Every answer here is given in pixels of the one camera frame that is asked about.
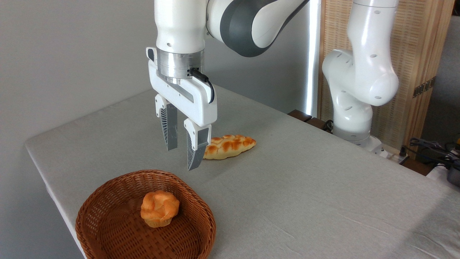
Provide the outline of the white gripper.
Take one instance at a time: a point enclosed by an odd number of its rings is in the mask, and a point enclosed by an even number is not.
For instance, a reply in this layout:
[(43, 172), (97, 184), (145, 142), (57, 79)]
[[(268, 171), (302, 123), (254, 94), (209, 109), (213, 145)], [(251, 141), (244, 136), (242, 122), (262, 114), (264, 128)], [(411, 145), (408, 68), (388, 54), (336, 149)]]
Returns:
[(217, 120), (217, 96), (204, 75), (204, 51), (174, 54), (146, 48), (149, 79), (155, 97), (156, 116), (161, 120), (167, 150), (178, 147), (178, 110), (187, 132), (187, 166), (199, 167), (211, 143), (212, 123)]

